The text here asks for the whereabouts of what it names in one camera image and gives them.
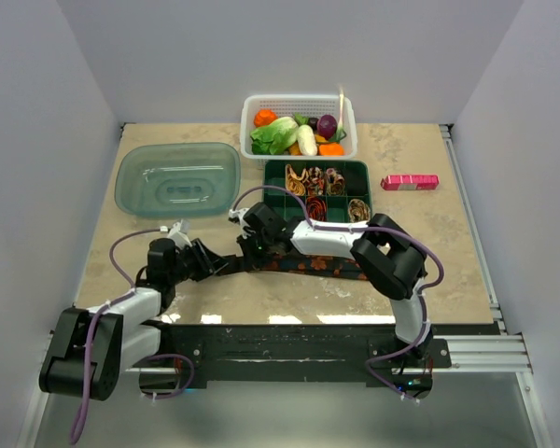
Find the dark orange floral tie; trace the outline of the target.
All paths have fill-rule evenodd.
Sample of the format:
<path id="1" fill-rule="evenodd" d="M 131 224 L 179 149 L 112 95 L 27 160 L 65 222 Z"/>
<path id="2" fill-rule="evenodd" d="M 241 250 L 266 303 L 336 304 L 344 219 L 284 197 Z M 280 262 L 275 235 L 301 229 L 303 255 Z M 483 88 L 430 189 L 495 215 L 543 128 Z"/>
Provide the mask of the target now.
<path id="1" fill-rule="evenodd" d="M 274 273 L 294 273 L 359 281 L 368 280 L 358 264 L 351 259 L 303 255 L 285 255 L 279 257 L 280 260 L 278 264 L 280 271 Z M 221 271 L 218 276 L 252 273 L 243 271 L 241 265 L 242 257 L 227 256 L 226 259 L 229 262 L 229 266 Z"/>

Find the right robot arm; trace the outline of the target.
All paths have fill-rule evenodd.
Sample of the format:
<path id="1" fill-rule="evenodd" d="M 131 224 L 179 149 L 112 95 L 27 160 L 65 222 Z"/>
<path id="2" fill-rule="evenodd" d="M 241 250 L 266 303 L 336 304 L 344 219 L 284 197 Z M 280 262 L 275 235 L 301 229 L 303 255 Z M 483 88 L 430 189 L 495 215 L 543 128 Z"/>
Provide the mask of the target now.
<path id="1" fill-rule="evenodd" d="M 377 214 L 370 222 L 289 221 L 265 203 L 232 209 L 229 221 L 240 226 L 238 242 L 254 261 L 272 256 L 332 257 L 355 262 L 372 286 L 390 300 L 396 319 L 399 360 L 419 366 L 430 355 L 427 309 L 420 287 L 427 257 L 391 219 Z"/>

